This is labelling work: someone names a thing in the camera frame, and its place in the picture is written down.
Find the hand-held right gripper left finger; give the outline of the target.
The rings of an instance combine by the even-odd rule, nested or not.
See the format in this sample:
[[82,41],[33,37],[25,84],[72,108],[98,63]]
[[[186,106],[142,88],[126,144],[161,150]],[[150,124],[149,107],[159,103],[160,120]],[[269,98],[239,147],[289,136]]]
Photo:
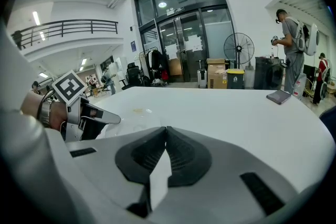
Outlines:
[[66,143],[73,160],[119,207],[147,217],[166,197],[166,128]]

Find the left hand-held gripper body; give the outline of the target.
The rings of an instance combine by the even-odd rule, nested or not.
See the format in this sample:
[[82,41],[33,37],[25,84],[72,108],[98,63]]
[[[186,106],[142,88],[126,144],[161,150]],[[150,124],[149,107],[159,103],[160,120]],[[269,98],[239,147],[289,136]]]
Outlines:
[[52,89],[57,100],[66,106],[67,119],[60,125],[64,141],[96,139],[106,124],[98,121],[102,111],[90,104],[85,94],[87,85],[70,70],[52,84]]

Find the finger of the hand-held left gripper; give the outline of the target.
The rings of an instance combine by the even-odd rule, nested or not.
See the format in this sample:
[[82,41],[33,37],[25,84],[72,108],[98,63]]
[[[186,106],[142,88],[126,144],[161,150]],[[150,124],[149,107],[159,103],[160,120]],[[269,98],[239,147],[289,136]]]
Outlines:
[[119,115],[98,108],[90,103],[81,105],[81,118],[86,118],[105,124],[119,124],[121,122]]

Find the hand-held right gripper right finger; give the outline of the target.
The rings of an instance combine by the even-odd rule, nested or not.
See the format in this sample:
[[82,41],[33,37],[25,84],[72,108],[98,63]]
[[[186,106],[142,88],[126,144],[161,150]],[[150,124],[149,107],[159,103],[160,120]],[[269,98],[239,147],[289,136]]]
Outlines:
[[197,180],[171,186],[153,210],[153,223],[285,223],[298,192],[249,151],[195,132],[167,127],[167,151],[187,162]]

